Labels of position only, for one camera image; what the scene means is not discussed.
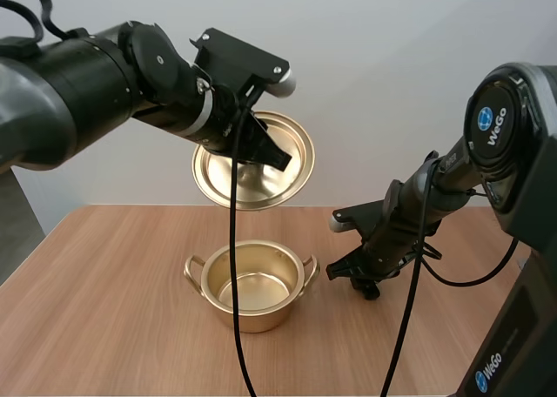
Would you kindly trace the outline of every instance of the black robotic arm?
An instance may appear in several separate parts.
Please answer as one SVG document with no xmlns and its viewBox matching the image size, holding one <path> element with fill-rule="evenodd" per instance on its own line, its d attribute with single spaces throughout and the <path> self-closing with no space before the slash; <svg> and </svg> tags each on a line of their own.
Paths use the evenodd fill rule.
<svg viewBox="0 0 557 397">
<path fill-rule="evenodd" d="M 515 239 L 509 252 L 516 240 L 532 248 L 455 394 L 459 397 L 557 395 L 556 99 L 554 66 L 498 67 L 470 98 L 464 135 L 447 155 L 437 159 L 437 152 L 430 153 L 404 184 L 391 183 L 385 199 L 332 214 L 331 228 L 358 230 L 362 244 L 327 267 L 329 279 L 350 278 L 367 299 L 377 299 L 377 284 L 417 258 L 427 199 L 423 221 L 425 235 L 432 236 L 441 220 L 464 206 L 471 190 L 482 184 L 501 228 Z M 441 257 L 430 246 L 423 254 Z M 508 253 L 502 262 L 509 259 Z M 397 359 L 400 347 L 401 342 L 395 347 Z M 382 395 L 392 374 L 390 369 Z"/>
<path fill-rule="evenodd" d="M 290 155 L 252 114 L 264 91 L 294 91 L 285 60 L 215 29 L 192 42 L 193 64 L 157 25 L 66 36 L 44 47 L 0 39 L 0 171 L 54 168 L 132 116 L 230 157 L 245 110 L 238 160 L 288 165 Z"/>
</svg>

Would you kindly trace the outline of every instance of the gold pot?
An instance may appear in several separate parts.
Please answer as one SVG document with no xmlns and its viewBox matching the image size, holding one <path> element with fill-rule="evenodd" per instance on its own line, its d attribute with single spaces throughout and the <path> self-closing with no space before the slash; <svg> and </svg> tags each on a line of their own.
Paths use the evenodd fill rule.
<svg viewBox="0 0 557 397">
<path fill-rule="evenodd" d="M 191 264 L 202 266 L 201 282 L 191 275 Z M 312 263 L 310 274 L 305 267 Z M 264 332 L 278 326 L 292 305 L 319 275 L 314 256 L 302 260 L 290 249 L 264 240 L 236 243 L 236 273 L 240 331 Z M 196 255 L 185 261 L 184 276 L 191 286 L 216 309 L 219 318 L 232 324 L 230 248 L 225 246 L 205 261 Z"/>
</svg>

